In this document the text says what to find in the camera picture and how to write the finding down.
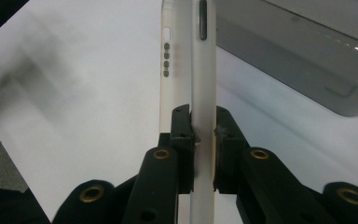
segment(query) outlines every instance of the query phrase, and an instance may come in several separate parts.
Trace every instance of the brass screw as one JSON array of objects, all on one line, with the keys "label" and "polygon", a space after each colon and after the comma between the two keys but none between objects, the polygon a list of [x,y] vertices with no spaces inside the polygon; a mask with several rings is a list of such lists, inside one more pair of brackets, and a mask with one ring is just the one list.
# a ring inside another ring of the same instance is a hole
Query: brass screw
[{"label": "brass screw", "polygon": [[252,150],[251,155],[259,160],[267,160],[269,158],[269,154],[266,151],[260,149]]},{"label": "brass screw", "polygon": [[153,156],[159,160],[165,160],[170,157],[170,152],[166,149],[159,149],[153,153]]},{"label": "brass screw", "polygon": [[347,203],[352,203],[358,205],[358,192],[354,189],[340,188],[337,189],[338,196],[346,201]]},{"label": "brass screw", "polygon": [[80,193],[80,201],[92,203],[103,197],[104,188],[102,185],[93,185]]}]

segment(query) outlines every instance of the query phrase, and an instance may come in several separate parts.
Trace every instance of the clamp jaw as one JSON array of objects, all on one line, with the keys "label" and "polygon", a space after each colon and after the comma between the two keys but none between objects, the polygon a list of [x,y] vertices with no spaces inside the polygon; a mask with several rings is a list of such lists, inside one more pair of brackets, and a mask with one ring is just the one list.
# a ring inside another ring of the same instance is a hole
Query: clamp jaw
[{"label": "clamp jaw", "polygon": [[[358,224],[358,187],[309,189],[274,153],[250,147],[225,108],[217,107],[216,119],[213,186],[237,195],[243,223]],[[193,190],[195,139],[189,105],[175,108],[171,132],[146,152],[138,175],[117,187],[101,180],[78,186],[53,223],[176,223],[178,194]]]}]

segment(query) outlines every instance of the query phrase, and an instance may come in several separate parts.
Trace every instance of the brass insert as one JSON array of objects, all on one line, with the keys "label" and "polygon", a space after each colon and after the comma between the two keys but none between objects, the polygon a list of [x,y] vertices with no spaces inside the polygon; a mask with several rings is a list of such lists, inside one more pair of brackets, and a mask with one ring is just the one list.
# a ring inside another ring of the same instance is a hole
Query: brass insert
[{"label": "brass insert", "polygon": [[170,152],[166,149],[159,149],[153,153],[153,156],[159,160],[165,160],[170,157]]},{"label": "brass insert", "polygon": [[266,151],[260,149],[252,150],[251,155],[259,160],[267,160],[269,158],[269,154]]},{"label": "brass insert", "polygon": [[80,201],[83,203],[92,203],[103,197],[103,186],[93,185],[84,189],[80,194]]},{"label": "brass insert", "polygon": [[337,189],[338,196],[346,201],[347,203],[352,203],[358,205],[358,192],[354,189],[340,188]]}]

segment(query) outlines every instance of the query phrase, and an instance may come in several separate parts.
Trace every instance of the white table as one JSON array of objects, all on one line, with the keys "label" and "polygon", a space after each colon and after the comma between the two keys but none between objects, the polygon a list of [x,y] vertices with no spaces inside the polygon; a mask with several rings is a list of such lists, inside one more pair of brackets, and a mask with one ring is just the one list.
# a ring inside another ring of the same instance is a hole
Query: white table
[{"label": "white table", "polygon": [[[119,185],[157,145],[160,4],[31,1],[0,29],[0,140],[50,219],[77,185]],[[221,49],[217,75],[218,104],[252,146],[313,189],[358,185],[358,117]],[[234,196],[216,194],[215,223],[241,223]]]}]

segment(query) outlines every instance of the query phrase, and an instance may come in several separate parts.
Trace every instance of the white surface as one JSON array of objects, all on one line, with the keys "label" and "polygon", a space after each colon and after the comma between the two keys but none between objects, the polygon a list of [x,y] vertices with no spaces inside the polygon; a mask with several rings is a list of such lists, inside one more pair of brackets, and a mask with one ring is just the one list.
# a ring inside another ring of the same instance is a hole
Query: white surface
[{"label": "white surface", "polygon": [[[31,1],[0,30],[0,140],[50,218],[78,184],[136,174],[157,144],[160,10],[160,1]],[[217,78],[217,103],[252,146],[313,189],[358,185],[358,117],[221,49]],[[235,197],[216,196],[215,223],[241,223]]]}]

